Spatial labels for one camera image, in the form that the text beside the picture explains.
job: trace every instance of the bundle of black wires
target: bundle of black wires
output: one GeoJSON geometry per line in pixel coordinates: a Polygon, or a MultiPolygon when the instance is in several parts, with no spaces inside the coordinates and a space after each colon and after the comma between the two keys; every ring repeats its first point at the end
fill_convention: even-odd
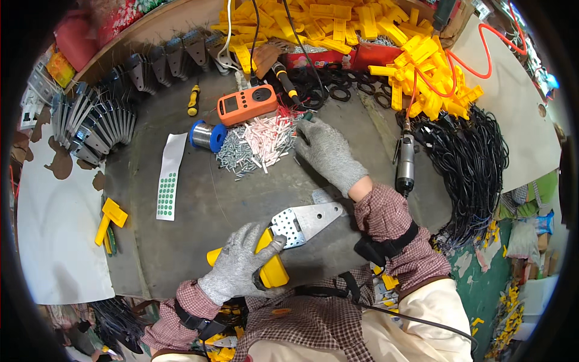
{"type": "Polygon", "coordinates": [[[97,328],[95,332],[108,347],[116,346],[116,341],[134,353],[142,353],[139,346],[145,334],[145,324],[125,303],[122,297],[92,302],[97,328]]]}
{"type": "Polygon", "coordinates": [[[441,113],[437,122],[413,122],[413,129],[452,200],[450,221],[433,241],[444,253],[469,241],[477,246],[485,240],[508,167],[508,146],[497,120],[472,105],[469,120],[441,113]]]}

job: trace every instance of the red box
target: red box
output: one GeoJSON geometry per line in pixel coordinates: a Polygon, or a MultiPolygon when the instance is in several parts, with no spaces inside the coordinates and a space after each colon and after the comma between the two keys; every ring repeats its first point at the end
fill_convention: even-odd
{"type": "MultiPolygon", "coordinates": [[[[326,63],[342,63],[342,69],[351,69],[356,59],[357,51],[353,49],[350,54],[342,54],[336,50],[328,50],[321,53],[308,53],[316,68],[322,68],[326,63]]],[[[285,66],[288,69],[309,66],[303,53],[286,54],[285,66]]]]}
{"type": "Polygon", "coordinates": [[[361,43],[357,45],[358,52],[356,54],[356,61],[353,62],[353,70],[367,71],[369,65],[392,64],[402,50],[397,47],[391,47],[381,44],[361,43]]]}

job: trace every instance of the blue spool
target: blue spool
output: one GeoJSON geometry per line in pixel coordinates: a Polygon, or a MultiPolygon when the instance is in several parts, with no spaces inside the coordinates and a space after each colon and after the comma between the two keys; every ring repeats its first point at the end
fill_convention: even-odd
{"type": "Polygon", "coordinates": [[[227,128],[223,124],[216,126],[207,125],[204,120],[200,119],[193,124],[189,132],[189,143],[195,148],[208,148],[213,153],[218,153],[223,146],[225,137],[227,136],[227,128]]]}

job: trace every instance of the wooden shelf edge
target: wooden shelf edge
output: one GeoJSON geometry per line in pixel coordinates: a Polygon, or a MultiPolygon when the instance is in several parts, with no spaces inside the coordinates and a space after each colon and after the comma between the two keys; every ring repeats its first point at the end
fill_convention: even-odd
{"type": "Polygon", "coordinates": [[[78,73],[75,74],[74,77],[72,77],[72,81],[68,84],[68,86],[64,89],[64,94],[68,94],[69,92],[72,91],[72,88],[74,87],[75,83],[80,82],[80,79],[85,75],[85,73],[94,65],[94,63],[96,63],[104,54],[106,54],[111,48],[113,48],[115,45],[117,45],[120,41],[124,40],[125,38],[127,38],[130,34],[132,34],[134,31],[138,30],[139,28],[141,28],[143,25],[145,25],[146,23],[148,23],[149,21],[153,20],[154,18],[158,17],[161,14],[164,14],[170,10],[173,10],[174,8],[177,8],[185,3],[188,3],[189,1],[194,1],[194,0],[173,0],[170,3],[167,4],[163,4],[153,10],[151,10],[150,12],[148,12],[147,14],[143,15],[142,18],[140,18],[139,20],[135,21],[133,24],[131,24],[128,28],[126,28],[125,30],[123,30],[122,32],[119,33],[119,35],[117,35],[116,37],[114,37],[110,42],[108,42],[107,44],[105,44],[105,46],[102,47],[101,50],[99,50],[90,60],[88,63],[86,63],[86,65],[82,68],[82,70],[78,73]]]}

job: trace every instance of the gray work glove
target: gray work glove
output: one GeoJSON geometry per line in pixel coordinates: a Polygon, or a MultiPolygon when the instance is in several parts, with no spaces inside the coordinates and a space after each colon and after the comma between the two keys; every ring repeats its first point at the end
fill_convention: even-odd
{"type": "Polygon", "coordinates": [[[259,273],[255,271],[272,256],[279,254],[287,241],[285,236],[275,236],[268,246],[254,254],[266,226],[265,222],[252,222],[231,234],[213,270],[197,281],[201,290],[216,305],[223,305],[233,297],[273,298],[287,290],[284,287],[260,290],[254,284],[261,284],[259,273]]]}
{"type": "Polygon", "coordinates": [[[368,170],[352,158],[344,135],[319,118],[300,120],[298,129],[310,145],[298,138],[295,150],[347,199],[350,188],[368,175],[368,170]]]}

